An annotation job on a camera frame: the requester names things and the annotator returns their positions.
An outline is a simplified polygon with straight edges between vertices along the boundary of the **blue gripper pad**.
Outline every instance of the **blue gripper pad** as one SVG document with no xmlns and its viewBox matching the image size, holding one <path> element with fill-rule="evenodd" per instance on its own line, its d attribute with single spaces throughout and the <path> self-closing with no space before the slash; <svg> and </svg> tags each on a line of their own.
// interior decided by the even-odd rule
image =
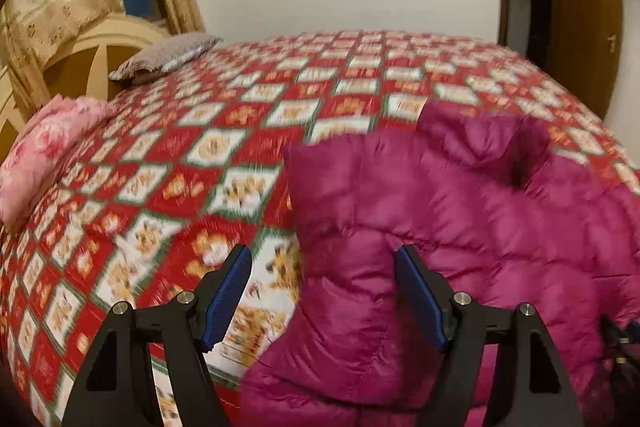
<svg viewBox="0 0 640 427">
<path fill-rule="evenodd" d="M 444 277 L 430 270 L 411 245 L 404 245 L 394 260 L 396 280 L 428 341 L 444 352 L 453 340 L 456 320 L 449 299 L 453 296 Z"/>
<path fill-rule="evenodd" d="M 238 302 L 251 275 L 251 267 L 251 250 L 241 245 L 234 247 L 220 268 L 219 273 L 223 280 L 207 307 L 207 322 L 200 340 L 204 353 L 225 338 L 226 330 L 236 313 Z"/>
</svg>

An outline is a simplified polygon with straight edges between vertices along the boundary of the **pink blanket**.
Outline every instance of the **pink blanket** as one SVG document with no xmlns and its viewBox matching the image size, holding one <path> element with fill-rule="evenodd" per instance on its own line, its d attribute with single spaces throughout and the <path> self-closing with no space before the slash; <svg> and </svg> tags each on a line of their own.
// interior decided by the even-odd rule
<svg viewBox="0 0 640 427">
<path fill-rule="evenodd" d="M 28 121 L 0 168 L 0 221 L 17 232 L 82 138 L 114 115 L 109 103 L 57 95 Z"/>
</svg>

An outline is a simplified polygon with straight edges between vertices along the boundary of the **headboard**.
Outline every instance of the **headboard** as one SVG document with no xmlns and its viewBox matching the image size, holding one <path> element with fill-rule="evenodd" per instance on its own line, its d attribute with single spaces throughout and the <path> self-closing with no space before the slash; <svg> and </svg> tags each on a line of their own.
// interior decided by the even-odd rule
<svg viewBox="0 0 640 427">
<path fill-rule="evenodd" d="M 68 61 L 70 66 L 64 71 L 66 76 L 59 78 L 59 82 L 81 82 L 82 89 L 79 94 L 86 93 L 101 100 L 108 100 L 112 98 L 110 93 L 112 95 L 114 93 L 113 83 L 110 83 L 107 78 L 110 70 L 108 48 L 114 46 L 130 49 L 129 54 L 132 54 L 168 36 L 167 31 L 144 19 L 124 14 L 110 14 L 89 26 L 74 41 L 63 45 L 46 64 L 45 79 L 47 80 L 47 70 L 60 69 L 60 66 Z M 95 55 L 88 68 L 88 74 L 86 69 L 78 71 L 74 67 L 72 57 L 93 49 L 95 49 Z M 0 71 L 0 164 L 8 155 L 14 140 L 26 123 L 14 100 L 10 74 L 7 67 Z"/>
</svg>

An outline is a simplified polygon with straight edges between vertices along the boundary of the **door handle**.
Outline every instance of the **door handle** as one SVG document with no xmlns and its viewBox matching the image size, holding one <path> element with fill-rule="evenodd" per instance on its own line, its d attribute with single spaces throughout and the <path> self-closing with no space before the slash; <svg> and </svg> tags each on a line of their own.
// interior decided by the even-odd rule
<svg viewBox="0 0 640 427">
<path fill-rule="evenodd" d="M 612 35 L 607 41 L 609 41 L 609 53 L 613 54 L 616 52 L 616 43 L 618 42 L 618 36 Z"/>
</svg>

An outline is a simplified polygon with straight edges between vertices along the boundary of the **wooden headboard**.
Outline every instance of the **wooden headboard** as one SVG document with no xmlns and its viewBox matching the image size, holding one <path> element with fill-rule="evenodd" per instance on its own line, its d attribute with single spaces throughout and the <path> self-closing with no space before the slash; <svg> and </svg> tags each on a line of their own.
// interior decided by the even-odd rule
<svg viewBox="0 0 640 427">
<path fill-rule="evenodd" d="M 128 58 L 127 55 L 132 55 L 168 36 L 167 31 L 144 19 L 124 14 L 110 14 L 87 28 L 76 40 L 59 49 L 45 66 L 45 80 L 47 81 L 49 76 L 55 76 L 58 86 L 72 82 L 78 84 L 76 96 L 86 93 L 101 100 L 109 100 L 119 90 L 114 82 L 108 80 L 109 70 Z M 113 60 L 109 60 L 109 48 L 120 50 L 119 54 L 114 54 L 118 63 L 113 64 Z M 87 62 L 87 67 L 77 67 L 78 61 L 74 61 L 74 58 L 82 54 L 91 54 L 93 50 L 95 54 Z M 10 74 L 7 67 L 0 71 L 0 163 L 8 155 L 14 140 L 26 123 L 14 100 Z M 52 93 L 61 92 L 60 89 L 54 89 L 54 86 L 50 85 L 49 88 Z"/>
</svg>

